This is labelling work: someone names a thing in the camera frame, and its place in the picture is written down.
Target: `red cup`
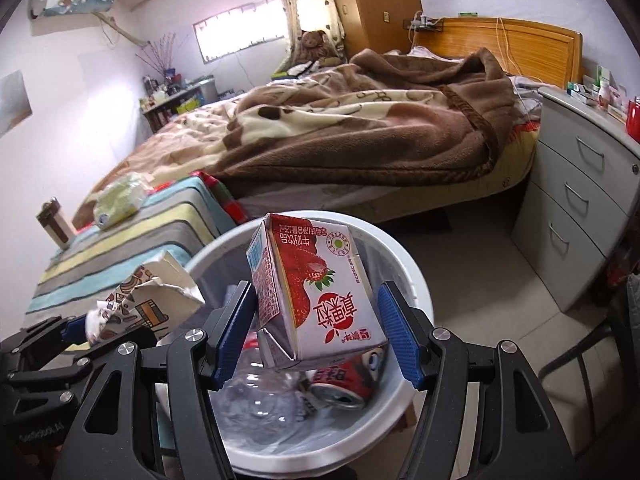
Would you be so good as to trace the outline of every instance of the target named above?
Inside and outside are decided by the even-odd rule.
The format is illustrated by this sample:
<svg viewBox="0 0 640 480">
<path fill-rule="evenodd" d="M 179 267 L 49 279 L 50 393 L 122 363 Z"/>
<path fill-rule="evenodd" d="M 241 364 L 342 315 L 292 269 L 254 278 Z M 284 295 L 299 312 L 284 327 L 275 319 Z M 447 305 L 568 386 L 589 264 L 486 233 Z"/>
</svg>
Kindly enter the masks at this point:
<svg viewBox="0 0 640 480">
<path fill-rule="evenodd" d="M 634 101 L 629 101 L 629 108 L 626 115 L 626 132 L 636 142 L 640 142 L 640 97 Z"/>
</svg>

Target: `white drawer cabinet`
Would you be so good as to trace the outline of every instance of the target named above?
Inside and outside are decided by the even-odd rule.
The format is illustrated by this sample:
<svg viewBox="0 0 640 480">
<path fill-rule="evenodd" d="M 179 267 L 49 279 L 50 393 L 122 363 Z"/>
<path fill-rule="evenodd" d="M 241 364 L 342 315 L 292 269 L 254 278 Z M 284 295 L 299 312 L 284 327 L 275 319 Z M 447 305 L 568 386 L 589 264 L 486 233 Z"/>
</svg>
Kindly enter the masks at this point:
<svg viewBox="0 0 640 480">
<path fill-rule="evenodd" d="M 593 180 L 542 142 L 531 180 L 584 229 L 603 254 L 613 250 L 628 217 Z"/>
<path fill-rule="evenodd" d="M 612 255 L 640 190 L 640 144 L 560 89 L 544 96 L 529 187 L 511 235 L 562 311 Z"/>
<path fill-rule="evenodd" d="M 561 310 L 577 300 L 605 261 L 580 226 L 534 183 L 512 237 Z"/>
<path fill-rule="evenodd" d="M 540 141 L 584 172 L 631 215 L 640 183 L 640 160 L 615 138 L 591 121 L 545 99 Z"/>
</svg>

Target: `brown blanket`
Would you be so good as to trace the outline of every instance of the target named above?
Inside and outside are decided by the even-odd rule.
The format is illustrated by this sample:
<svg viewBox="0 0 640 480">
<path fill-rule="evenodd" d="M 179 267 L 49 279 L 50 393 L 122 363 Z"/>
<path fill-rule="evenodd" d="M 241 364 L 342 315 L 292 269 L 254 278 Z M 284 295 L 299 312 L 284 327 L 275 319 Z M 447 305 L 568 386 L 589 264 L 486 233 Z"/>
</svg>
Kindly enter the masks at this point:
<svg viewBox="0 0 640 480">
<path fill-rule="evenodd" d="M 514 92 L 495 57 L 463 62 L 380 56 L 183 115 L 102 179 L 76 213 L 92 220 L 95 193 L 130 171 L 155 184 L 204 170 L 231 187 L 301 182 L 424 186 L 491 171 L 513 124 Z"/>
</svg>

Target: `drawer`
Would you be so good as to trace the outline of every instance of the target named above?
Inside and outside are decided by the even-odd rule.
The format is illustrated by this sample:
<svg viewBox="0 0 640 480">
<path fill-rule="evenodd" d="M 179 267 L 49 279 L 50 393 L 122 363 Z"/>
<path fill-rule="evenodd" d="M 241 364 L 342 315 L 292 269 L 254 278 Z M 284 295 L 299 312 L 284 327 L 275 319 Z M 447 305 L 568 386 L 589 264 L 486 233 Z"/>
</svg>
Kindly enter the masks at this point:
<svg viewBox="0 0 640 480">
<path fill-rule="evenodd" d="M 531 179 L 569 213 L 602 254 L 611 254 L 628 217 L 609 195 L 541 142 L 538 143 Z"/>
<path fill-rule="evenodd" d="M 630 216 L 640 175 L 640 161 L 595 124 L 563 106 L 544 99 L 540 141 L 586 173 Z"/>
<path fill-rule="evenodd" d="M 580 226 L 533 182 L 511 238 L 564 312 L 605 261 Z"/>
</svg>

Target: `patterned bedsheet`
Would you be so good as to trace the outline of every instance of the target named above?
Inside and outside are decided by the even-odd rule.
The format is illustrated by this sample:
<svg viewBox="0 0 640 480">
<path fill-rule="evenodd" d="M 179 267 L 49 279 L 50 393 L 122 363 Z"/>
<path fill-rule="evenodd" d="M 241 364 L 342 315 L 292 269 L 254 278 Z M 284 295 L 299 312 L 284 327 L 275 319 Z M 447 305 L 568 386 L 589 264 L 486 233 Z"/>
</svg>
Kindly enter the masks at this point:
<svg viewBox="0 0 640 480">
<path fill-rule="evenodd" d="M 107 231 L 92 225 L 59 251 L 40 277 L 25 326 L 50 316 L 80 316 L 145 260 L 167 250 L 181 264 L 236 226 L 197 176 L 147 199 L 140 211 Z"/>
</svg>

